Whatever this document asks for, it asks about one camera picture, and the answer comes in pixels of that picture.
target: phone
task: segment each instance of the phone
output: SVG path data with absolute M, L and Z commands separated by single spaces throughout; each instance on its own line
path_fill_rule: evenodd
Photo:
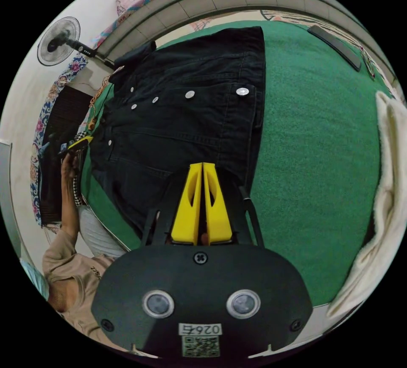
M 321 41 L 324 41 L 332 49 L 336 50 L 357 72 L 360 71 L 362 65 L 361 60 L 338 38 L 335 38 L 333 35 L 325 31 L 318 25 L 314 25 L 308 28 L 308 32 L 321 39 Z

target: jacket sleeve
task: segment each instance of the jacket sleeve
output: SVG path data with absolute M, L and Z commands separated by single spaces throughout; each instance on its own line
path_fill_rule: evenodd
M 56 268 L 70 262 L 75 255 L 75 244 L 72 238 L 64 230 L 59 230 L 42 257 L 44 276 L 49 276 Z

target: black denim jacket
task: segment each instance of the black denim jacket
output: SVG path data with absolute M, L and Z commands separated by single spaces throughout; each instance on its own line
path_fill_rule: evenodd
M 248 191 L 259 152 L 265 97 L 260 27 L 225 29 L 156 50 L 132 51 L 110 77 L 90 145 L 92 174 L 141 236 L 164 180 L 191 163 L 233 172 Z

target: gray pants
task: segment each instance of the gray pants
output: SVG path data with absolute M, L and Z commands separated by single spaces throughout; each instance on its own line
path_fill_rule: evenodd
M 89 207 L 79 206 L 78 213 L 82 238 L 95 257 L 107 255 L 116 259 L 127 253 L 111 236 L 109 231 L 105 229 Z

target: qr code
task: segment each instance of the qr code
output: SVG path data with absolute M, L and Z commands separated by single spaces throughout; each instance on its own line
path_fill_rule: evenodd
M 219 357 L 219 337 L 202 336 L 202 337 L 182 337 L 182 354 L 184 357 Z

